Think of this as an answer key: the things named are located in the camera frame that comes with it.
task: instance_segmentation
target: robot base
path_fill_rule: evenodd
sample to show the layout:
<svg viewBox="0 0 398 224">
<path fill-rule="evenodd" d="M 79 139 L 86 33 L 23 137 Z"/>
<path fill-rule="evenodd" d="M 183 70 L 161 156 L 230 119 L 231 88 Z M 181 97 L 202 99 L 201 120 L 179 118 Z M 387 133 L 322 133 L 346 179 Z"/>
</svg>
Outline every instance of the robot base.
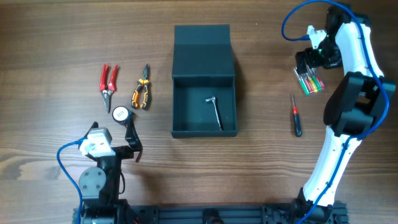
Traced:
<svg viewBox="0 0 398 224">
<path fill-rule="evenodd" d="M 263 206 L 158 207 L 132 206 L 142 224 L 202 224 L 204 209 L 215 208 L 226 224 L 288 224 L 290 203 Z M 308 224 L 319 222 L 304 221 Z M 348 224 L 346 205 L 335 203 L 327 224 Z"/>
</svg>

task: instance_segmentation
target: dark green box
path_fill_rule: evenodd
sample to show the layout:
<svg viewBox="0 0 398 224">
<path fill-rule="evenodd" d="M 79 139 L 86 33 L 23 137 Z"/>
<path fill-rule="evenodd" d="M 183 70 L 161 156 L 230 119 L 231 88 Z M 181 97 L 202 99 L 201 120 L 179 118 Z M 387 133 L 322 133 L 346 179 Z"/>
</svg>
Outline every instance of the dark green box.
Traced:
<svg viewBox="0 0 398 224">
<path fill-rule="evenodd" d="M 233 137 L 235 70 L 229 25 L 175 26 L 173 138 Z M 215 96 L 223 130 L 206 98 Z"/>
</svg>

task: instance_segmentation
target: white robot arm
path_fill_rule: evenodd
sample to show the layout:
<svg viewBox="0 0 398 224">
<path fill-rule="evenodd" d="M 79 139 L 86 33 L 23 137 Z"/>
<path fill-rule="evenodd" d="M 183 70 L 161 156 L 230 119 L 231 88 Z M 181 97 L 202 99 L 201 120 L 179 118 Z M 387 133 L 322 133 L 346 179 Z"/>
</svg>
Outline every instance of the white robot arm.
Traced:
<svg viewBox="0 0 398 224">
<path fill-rule="evenodd" d="M 363 37 L 347 13 L 338 7 L 330 7 L 326 16 L 326 30 L 315 30 L 313 26 L 309 26 L 307 35 L 312 48 L 296 54 L 298 74 L 307 73 L 308 69 L 320 66 L 325 69 L 344 68 L 344 79 L 325 107 L 325 143 L 310 179 L 298 195 L 298 207 L 301 207 L 302 211 L 298 212 L 297 217 L 306 214 L 316 200 L 317 207 L 325 214 L 327 208 L 333 206 L 341 176 L 362 139 L 351 139 L 346 150 L 343 149 L 343 144 L 350 136 L 368 130 L 384 112 L 384 98 L 367 67 L 365 50 L 373 71 L 381 79 L 388 97 L 391 98 L 395 92 L 394 82 L 384 78 L 376 63 L 370 41 L 369 19 L 366 16 L 357 16 L 357 19 L 361 21 Z M 363 48 L 361 38 L 365 38 L 366 49 Z M 359 97 L 367 98 L 368 102 L 358 101 Z M 336 170 L 333 182 L 329 183 Z"/>
</svg>

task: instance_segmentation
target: pliers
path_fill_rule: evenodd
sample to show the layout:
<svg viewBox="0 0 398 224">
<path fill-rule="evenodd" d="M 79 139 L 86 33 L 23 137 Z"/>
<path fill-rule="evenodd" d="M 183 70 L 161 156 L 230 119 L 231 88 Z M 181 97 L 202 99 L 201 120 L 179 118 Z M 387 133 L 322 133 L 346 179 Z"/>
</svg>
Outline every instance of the pliers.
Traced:
<svg viewBox="0 0 398 224">
<path fill-rule="evenodd" d="M 134 93 L 131 97 L 131 107 L 134 109 L 138 108 L 138 94 L 144 87 L 144 102 L 141 104 L 141 108 L 144 110 L 148 110 L 149 103 L 152 99 L 149 93 L 150 82 L 148 80 L 148 64 L 145 66 L 145 69 L 142 73 L 142 78 L 137 81 L 137 88 L 134 90 Z"/>
<path fill-rule="evenodd" d="M 105 110 L 107 113 L 110 111 L 111 104 L 111 95 L 116 91 L 116 72 L 118 71 L 118 65 L 112 70 L 111 79 L 109 80 L 109 84 L 106 85 L 106 74 L 108 72 L 109 65 L 105 64 L 102 69 L 101 80 L 99 81 L 99 91 L 101 92 L 102 97 L 104 98 Z"/>
</svg>

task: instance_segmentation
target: wood grain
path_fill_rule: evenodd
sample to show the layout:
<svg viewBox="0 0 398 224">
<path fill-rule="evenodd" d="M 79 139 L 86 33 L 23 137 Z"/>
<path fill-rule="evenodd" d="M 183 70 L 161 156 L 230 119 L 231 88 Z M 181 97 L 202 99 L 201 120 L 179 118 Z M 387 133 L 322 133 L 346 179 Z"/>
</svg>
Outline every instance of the wood grain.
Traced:
<svg viewBox="0 0 398 224">
<path fill-rule="evenodd" d="M 104 112 L 98 91 L 104 63 L 119 64 L 112 108 L 128 106 L 136 80 L 151 65 L 152 104 L 134 111 L 144 146 L 139 164 L 124 161 L 132 205 L 237 205 L 289 202 L 310 177 L 325 137 L 323 109 L 342 69 L 321 70 L 327 91 L 304 96 L 292 68 L 308 43 L 280 35 L 301 1 L 133 1 L 0 5 L 0 223 L 70 223 L 78 196 L 60 170 L 57 149 L 93 121 L 115 146 L 124 127 Z M 395 1 L 355 1 L 372 20 L 372 43 L 385 75 L 398 80 Z M 327 5 L 308 6 L 288 35 L 324 26 Z M 174 25 L 230 24 L 236 61 L 239 134 L 173 139 Z M 290 121 L 296 95 L 303 136 Z M 397 223 L 398 100 L 382 128 L 352 157 L 336 199 L 352 223 Z M 62 153 L 72 177 L 94 166 L 75 147 Z"/>
</svg>

